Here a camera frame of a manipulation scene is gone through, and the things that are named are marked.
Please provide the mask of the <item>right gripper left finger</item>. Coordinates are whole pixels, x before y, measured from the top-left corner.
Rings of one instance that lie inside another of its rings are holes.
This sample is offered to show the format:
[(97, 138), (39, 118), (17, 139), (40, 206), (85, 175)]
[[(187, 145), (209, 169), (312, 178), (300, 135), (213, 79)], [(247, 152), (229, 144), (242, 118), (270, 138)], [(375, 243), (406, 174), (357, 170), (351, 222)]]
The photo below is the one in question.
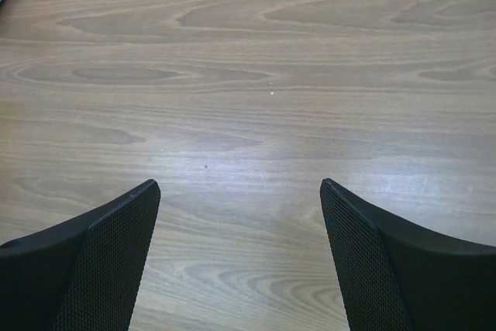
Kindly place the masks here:
[(148, 180), (1, 245), (3, 330), (127, 330), (160, 205)]

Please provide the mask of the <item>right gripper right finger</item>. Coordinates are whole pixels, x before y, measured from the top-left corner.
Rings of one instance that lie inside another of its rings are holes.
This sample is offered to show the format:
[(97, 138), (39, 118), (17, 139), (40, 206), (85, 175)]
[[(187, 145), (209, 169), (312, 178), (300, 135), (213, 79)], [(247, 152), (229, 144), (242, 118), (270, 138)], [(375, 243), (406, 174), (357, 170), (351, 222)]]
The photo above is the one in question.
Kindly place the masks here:
[(426, 229), (334, 180), (322, 214), (351, 330), (493, 330), (495, 248)]

